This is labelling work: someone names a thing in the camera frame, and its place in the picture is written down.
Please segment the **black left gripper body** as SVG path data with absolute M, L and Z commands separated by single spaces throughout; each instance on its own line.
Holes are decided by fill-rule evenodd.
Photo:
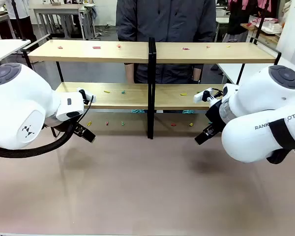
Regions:
M 74 128 L 74 134 L 77 136 L 83 136 L 84 132 L 86 131 L 86 128 L 84 126 L 82 126 L 79 123 L 75 124 L 75 128 Z

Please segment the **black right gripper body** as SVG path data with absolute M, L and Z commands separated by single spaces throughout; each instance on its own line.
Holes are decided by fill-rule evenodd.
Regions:
M 222 120 L 219 113 L 219 108 L 222 104 L 222 101 L 219 100 L 214 105 L 212 105 L 209 110 L 206 112 L 206 117 L 211 122 L 210 129 L 213 131 L 213 134 L 222 132 L 226 123 Z

